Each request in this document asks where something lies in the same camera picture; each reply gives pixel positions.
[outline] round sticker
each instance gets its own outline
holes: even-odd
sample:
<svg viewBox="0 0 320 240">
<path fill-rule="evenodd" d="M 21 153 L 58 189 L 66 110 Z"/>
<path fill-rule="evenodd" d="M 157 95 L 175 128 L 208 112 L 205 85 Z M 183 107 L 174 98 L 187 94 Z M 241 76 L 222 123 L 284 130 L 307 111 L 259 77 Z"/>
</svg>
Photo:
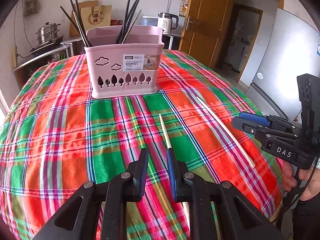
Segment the round sticker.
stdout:
<svg viewBox="0 0 320 240">
<path fill-rule="evenodd" d="M 258 78 L 263 79 L 263 75 L 260 72 L 257 73 L 257 76 Z"/>
</svg>

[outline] electric kettle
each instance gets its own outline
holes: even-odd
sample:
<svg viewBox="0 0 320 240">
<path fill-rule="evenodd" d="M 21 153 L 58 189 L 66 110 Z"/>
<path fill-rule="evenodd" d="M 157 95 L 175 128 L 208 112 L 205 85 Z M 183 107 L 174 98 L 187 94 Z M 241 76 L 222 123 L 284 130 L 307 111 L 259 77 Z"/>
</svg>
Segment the electric kettle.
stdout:
<svg viewBox="0 0 320 240">
<path fill-rule="evenodd" d="M 158 14 L 158 27 L 163 29 L 163 33 L 171 33 L 171 30 L 174 30 L 178 27 L 179 22 L 179 16 L 175 14 L 170 13 L 160 13 Z M 176 19 L 176 24 L 174 27 L 172 27 L 172 18 Z"/>
</svg>

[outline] cloud cutout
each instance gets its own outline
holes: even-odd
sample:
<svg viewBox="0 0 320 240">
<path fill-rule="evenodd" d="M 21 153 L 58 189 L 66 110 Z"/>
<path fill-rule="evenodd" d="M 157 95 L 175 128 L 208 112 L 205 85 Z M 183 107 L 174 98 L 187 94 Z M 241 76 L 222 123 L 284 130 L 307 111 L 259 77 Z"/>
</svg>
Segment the cloud cutout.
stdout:
<svg viewBox="0 0 320 240">
<path fill-rule="evenodd" d="M 100 57 L 96 60 L 96 65 L 104 66 L 109 64 L 109 59 L 107 57 Z"/>
<path fill-rule="evenodd" d="M 119 70 L 119 69 L 122 69 L 122 66 L 119 65 L 119 64 L 114 64 L 112 67 L 111 67 L 112 70 Z"/>
</svg>

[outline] refrigerator door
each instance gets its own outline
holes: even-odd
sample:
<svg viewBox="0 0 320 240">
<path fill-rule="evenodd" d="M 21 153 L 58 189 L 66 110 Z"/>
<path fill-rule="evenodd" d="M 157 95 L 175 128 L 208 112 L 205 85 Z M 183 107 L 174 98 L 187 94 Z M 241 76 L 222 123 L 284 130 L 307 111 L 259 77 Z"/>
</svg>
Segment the refrigerator door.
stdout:
<svg viewBox="0 0 320 240">
<path fill-rule="evenodd" d="M 319 76 L 319 33 L 297 16 L 277 9 L 275 25 L 253 82 L 288 116 L 301 110 L 297 76 Z"/>
<path fill-rule="evenodd" d="M 254 83 L 251 83 L 245 95 L 257 106 L 263 115 L 276 115 L 287 118 L 279 107 Z"/>
</svg>

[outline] screw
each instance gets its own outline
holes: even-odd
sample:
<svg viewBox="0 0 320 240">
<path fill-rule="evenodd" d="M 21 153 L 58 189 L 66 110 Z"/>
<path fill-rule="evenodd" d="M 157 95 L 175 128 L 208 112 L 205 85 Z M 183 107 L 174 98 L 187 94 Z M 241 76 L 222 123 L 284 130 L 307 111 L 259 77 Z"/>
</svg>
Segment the screw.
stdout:
<svg viewBox="0 0 320 240">
<path fill-rule="evenodd" d="M 83 184 L 83 186 L 84 186 L 85 188 L 90 188 L 90 187 L 93 186 L 93 182 L 92 182 L 92 181 L 87 181 L 87 182 L 85 182 L 85 183 Z"/>
<path fill-rule="evenodd" d="M 224 181 L 221 183 L 221 186 L 224 188 L 231 188 L 232 184 L 229 181 Z"/>
<path fill-rule="evenodd" d="M 185 177 L 186 179 L 193 179 L 194 176 L 195 176 L 195 175 L 194 175 L 192 172 L 186 172 L 186 173 L 184 174 L 184 177 Z"/>
<path fill-rule="evenodd" d="M 123 179 L 128 179 L 128 178 L 130 178 L 130 176 L 131 176 L 131 174 L 128 172 L 121 173 L 121 178 L 123 178 Z"/>
</svg>

